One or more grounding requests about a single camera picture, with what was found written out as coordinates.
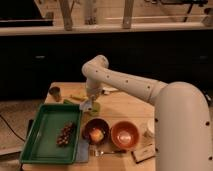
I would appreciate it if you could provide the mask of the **white object behind arm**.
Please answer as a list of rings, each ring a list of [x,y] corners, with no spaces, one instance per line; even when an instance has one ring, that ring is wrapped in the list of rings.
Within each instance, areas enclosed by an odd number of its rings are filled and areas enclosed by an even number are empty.
[[[103,89],[102,89],[103,95],[109,95],[110,93],[113,93],[113,92],[118,92],[118,89],[110,88],[110,87],[103,87]]]

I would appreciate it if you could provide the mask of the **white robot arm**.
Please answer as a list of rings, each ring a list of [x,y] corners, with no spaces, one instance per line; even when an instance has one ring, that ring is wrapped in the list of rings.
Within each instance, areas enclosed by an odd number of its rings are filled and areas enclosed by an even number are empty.
[[[108,84],[154,106],[156,171],[213,171],[210,111],[196,86],[113,71],[103,55],[83,64],[82,73],[91,99]]]

